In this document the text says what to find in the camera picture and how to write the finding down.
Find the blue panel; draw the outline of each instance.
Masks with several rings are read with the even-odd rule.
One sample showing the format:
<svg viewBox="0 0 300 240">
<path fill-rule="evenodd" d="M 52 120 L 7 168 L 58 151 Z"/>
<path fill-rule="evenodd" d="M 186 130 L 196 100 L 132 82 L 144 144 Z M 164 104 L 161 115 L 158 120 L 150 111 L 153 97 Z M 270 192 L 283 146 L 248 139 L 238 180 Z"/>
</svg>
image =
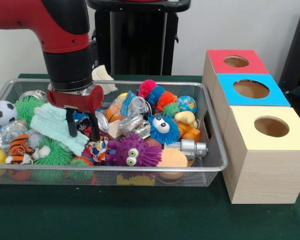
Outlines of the blue panel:
<svg viewBox="0 0 300 240">
<path fill-rule="evenodd" d="M 269 74 L 218 74 L 217 76 L 229 105 L 290 106 L 275 80 Z M 257 99 L 240 95 L 236 92 L 234 84 L 242 80 L 252 80 L 267 86 L 269 95 Z"/>
</svg>

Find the round hole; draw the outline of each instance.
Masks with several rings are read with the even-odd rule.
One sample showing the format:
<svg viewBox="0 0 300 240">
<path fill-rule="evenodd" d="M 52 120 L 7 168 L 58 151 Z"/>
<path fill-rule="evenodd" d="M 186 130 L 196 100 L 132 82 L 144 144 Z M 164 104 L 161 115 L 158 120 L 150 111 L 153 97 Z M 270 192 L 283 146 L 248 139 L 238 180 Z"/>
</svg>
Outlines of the round hole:
<svg viewBox="0 0 300 240">
<path fill-rule="evenodd" d="M 289 133 L 289 126 L 274 116 L 262 116 L 254 121 L 254 127 L 262 134 L 281 138 Z"/>
<path fill-rule="evenodd" d="M 238 94 L 250 99 L 263 99 L 270 92 L 266 85 L 249 79 L 237 81 L 233 87 Z"/>
<path fill-rule="evenodd" d="M 249 61 L 242 56 L 227 56 L 223 61 L 233 68 L 243 68 L 249 65 Z"/>
</svg>

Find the light blue cloth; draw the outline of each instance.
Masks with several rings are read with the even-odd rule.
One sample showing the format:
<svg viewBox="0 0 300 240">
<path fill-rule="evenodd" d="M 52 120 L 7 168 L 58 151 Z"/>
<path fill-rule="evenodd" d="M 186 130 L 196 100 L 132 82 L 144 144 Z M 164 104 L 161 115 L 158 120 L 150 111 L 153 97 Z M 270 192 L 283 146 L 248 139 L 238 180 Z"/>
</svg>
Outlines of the light blue cloth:
<svg viewBox="0 0 300 240">
<path fill-rule="evenodd" d="M 46 103 L 35 108 L 30 127 L 51 139 L 66 145 L 75 155 L 81 156 L 89 138 L 78 131 L 76 137 L 69 134 L 66 110 Z"/>
</svg>

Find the wooden box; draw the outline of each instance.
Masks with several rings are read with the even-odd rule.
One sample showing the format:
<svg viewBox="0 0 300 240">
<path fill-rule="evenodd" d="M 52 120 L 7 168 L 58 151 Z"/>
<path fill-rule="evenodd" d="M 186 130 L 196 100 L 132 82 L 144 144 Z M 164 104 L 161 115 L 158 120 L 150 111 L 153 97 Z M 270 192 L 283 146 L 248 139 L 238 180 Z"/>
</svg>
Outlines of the wooden box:
<svg viewBox="0 0 300 240">
<path fill-rule="evenodd" d="M 212 102 L 221 135 L 231 105 L 290 106 L 269 74 L 217 74 Z"/>
<path fill-rule="evenodd" d="M 254 50 L 208 50 L 202 84 L 213 96 L 217 74 L 269 74 Z"/>
<path fill-rule="evenodd" d="M 233 204 L 293 204 L 300 192 L 300 118 L 291 107 L 231 106 L 223 171 Z"/>
</svg>

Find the wire mesh basket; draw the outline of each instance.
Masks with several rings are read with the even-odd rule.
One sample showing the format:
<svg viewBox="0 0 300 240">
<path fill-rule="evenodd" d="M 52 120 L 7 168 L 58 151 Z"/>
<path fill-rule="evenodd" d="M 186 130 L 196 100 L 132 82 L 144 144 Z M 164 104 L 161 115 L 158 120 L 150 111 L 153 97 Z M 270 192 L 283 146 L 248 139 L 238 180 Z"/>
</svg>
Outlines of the wire mesh basket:
<svg viewBox="0 0 300 240">
<path fill-rule="evenodd" d="M 135 93 L 141 84 L 136 81 L 96 83 L 115 84 L 118 89 L 104 96 L 102 109 L 107 109 L 119 94 L 128 91 Z M 49 80 L 45 79 L 12 80 L 7 82 L 0 91 L 0 100 L 15 103 L 22 93 L 31 90 L 46 91 L 48 84 Z M 190 167 L 0 164 L 0 171 L 4 172 L 0 176 L 0 184 L 208 187 L 218 172 L 224 170 L 228 164 L 209 93 L 200 83 L 160 82 L 158 84 L 177 96 L 191 96 L 197 102 L 195 116 L 199 120 L 201 130 L 200 142 L 206 143 L 208 148 L 206 157 L 196 157 Z M 173 177 L 167 180 L 166 175 Z"/>
</svg>

